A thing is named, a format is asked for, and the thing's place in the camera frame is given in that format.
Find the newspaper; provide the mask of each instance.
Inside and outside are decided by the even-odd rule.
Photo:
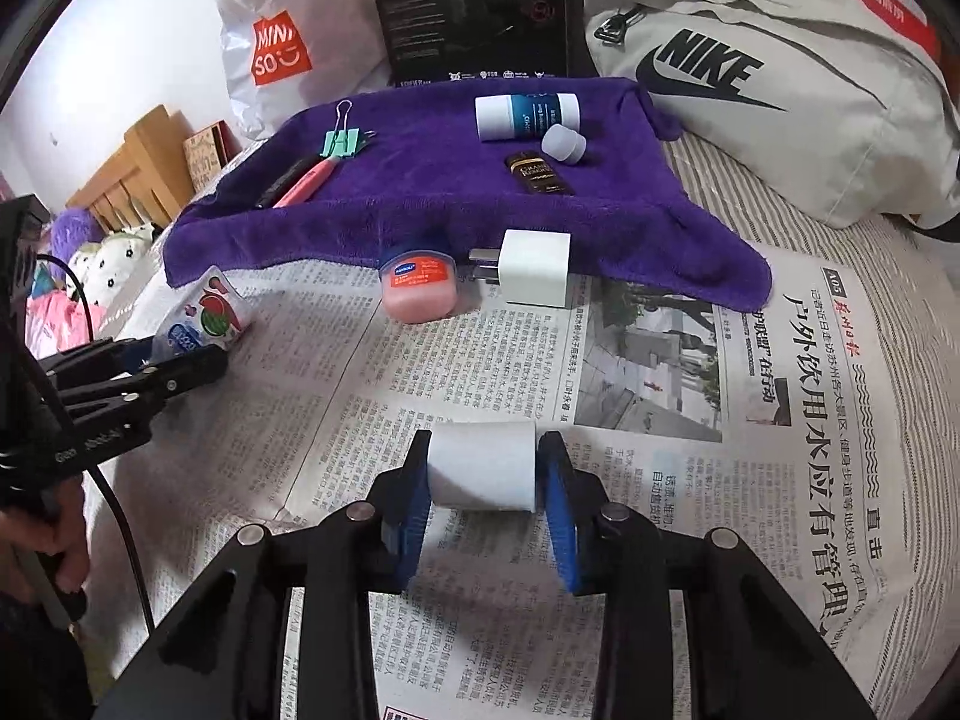
[[[229,379],[171,404],[155,440],[115,469],[121,500],[136,499],[155,612],[240,524],[311,525],[363,497],[416,429],[533,418],[659,526],[740,533],[866,692],[914,581],[893,393],[856,275],[761,251],[775,283],[757,314],[577,277],[569,310],[464,283],[453,317],[409,327],[385,317],[375,271],[231,272],[259,313]],[[158,276],[125,335],[152,333],[174,299]],[[102,518],[89,627],[116,671],[143,632],[116,539],[99,546]],[[97,586],[102,549],[112,580]],[[552,560],[542,514],[434,509],[410,589],[371,595],[384,720],[589,717],[603,601],[566,594]],[[683,600],[671,601],[684,717]],[[290,617],[284,718],[296,716],[299,596]]]

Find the white plush toy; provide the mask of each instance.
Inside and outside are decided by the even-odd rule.
[[[149,228],[143,232],[137,229],[108,235],[99,247],[84,245],[77,250],[70,258],[70,268],[83,283],[91,306],[109,308],[137,262],[150,250],[151,242]]]

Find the white power adapter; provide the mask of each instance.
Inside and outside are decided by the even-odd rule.
[[[472,250],[469,258],[489,264],[474,276],[497,279],[507,303],[566,308],[569,233],[507,230],[500,250]]]

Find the small brown bottle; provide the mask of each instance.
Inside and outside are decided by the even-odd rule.
[[[511,154],[504,162],[507,170],[515,175],[528,191],[543,194],[573,194],[573,189],[560,178],[553,167],[536,151],[519,151]]]

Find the human hand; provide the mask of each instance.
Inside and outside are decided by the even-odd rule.
[[[26,604],[35,603],[37,597],[17,565],[14,546],[46,555],[63,553],[64,560],[56,572],[56,586],[61,592],[77,592],[90,572],[79,476],[56,488],[56,502],[61,511],[53,523],[31,517],[21,509],[0,512],[0,591]]]

